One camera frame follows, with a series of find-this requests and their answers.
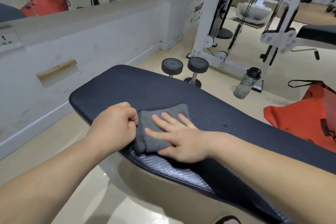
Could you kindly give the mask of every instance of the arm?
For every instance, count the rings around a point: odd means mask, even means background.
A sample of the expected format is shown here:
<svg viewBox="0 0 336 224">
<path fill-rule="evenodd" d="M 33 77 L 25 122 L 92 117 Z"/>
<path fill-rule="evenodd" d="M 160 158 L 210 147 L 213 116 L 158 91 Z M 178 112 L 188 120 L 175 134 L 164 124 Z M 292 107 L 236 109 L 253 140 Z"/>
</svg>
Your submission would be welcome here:
<svg viewBox="0 0 336 224">
<path fill-rule="evenodd" d="M 336 220 L 336 176 L 306 163 L 250 144 L 221 132 L 198 130 L 187 118 L 180 123 L 166 113 L 154 122 L 164 132 L 149 135 L 175 147 L 158 153 L 180 162 L 214 158 L 297 223 L 331 224 Z"/>
<path fill-rule="evenodd" d="M 0 186 L 0 223 L 51 223 L 85 176 L 135 138 L 137 123 L 129 103 L 109 107 L 82 140 Z"/>
</svg>

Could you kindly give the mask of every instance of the forearm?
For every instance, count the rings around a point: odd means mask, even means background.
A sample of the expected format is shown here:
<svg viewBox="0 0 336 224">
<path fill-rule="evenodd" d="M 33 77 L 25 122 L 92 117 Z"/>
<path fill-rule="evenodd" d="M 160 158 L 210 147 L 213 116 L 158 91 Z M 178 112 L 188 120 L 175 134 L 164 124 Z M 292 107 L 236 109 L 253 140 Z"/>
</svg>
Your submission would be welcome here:
<svg viewBox="0 0 336 224">
<path fill-rule="evenodd" d="M 51 223 L 102 156 L 91 140 L 74 143 L 0 187 L 0 223 Z"/>
<path fill-rule="evenodd" d="M 212 136 L 212 157 L 294 221 L 334 223 L 335 175 L 234 136 Z"/>
</svg>

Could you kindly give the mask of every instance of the hand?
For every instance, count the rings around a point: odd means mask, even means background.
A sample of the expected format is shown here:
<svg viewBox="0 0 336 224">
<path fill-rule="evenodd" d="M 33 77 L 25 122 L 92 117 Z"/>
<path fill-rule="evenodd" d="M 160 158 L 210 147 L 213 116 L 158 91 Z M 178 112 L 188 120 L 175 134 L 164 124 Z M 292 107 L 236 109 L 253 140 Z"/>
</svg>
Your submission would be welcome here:
<svg viewBox="0 0 336 224">
<path fill-rule="evenodd" d="M 86 138 L 107 157 L 135 138 L 138 121 L 137 111 L 129 103 L 116 104 L 97 116 Z"/>
<path fill-rule="evenodd" d="M 166 132 L 154 132 L 145 128 L 145 132 L 157 139 L 167 140 L 173 146 L 158 152 L 161 156 L 173 158 L 179 162 L 195 163 L 208 158 L 210 147 L 207 133 L 198 130 L 185 116 L 179 114 L 181 122 L 167 113 L 162 113 L 162 119 L 153 115 L 153 121 Z"/>
</svg>

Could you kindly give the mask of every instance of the red bag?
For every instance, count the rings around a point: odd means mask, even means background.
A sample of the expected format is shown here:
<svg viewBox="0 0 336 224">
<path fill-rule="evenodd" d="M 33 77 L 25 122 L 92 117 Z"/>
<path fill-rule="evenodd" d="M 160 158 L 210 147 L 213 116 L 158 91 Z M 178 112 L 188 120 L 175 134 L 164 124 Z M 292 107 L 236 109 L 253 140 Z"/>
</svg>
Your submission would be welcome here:
<svg viewBox="0 0 336 224">
<path fill-rule="evenodd" d="M 308 83 L 291 86 L 293 81 Z M 284 107 L 265 107 L 265 119 L 276 128 L 336 152 L 336 92 L 322 81 L 290 82 L 292 88 L 309 85 L 302 100 Z"/>
<path fill-rule="evenodd" d="M 38 15 L 43 16 L 69 11 L 70 6 L 70 2 L 68 0 L 30 0 L 30 3 L 27 3 L 21 8 L 21 11 L 30 17 L 36 16 L 35 12 Z"/>
</svg>

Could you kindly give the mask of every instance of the person's left hand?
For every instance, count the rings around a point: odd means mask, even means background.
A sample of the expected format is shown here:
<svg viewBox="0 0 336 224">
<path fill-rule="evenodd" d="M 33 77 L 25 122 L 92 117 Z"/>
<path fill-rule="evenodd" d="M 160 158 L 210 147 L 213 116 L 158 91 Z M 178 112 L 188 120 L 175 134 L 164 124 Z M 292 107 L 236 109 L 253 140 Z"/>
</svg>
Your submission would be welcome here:
<svg viewBox="0 0 336 224">
<path fill-rule="evenodd" d="M 137 124 L 137 111 L 127 102 L 119 103 L 97 116 L 86 134 L 86 139 L 91 140 L 92 145 L 98 147 L 107 157 L 134 140 Z"/>
</svg>

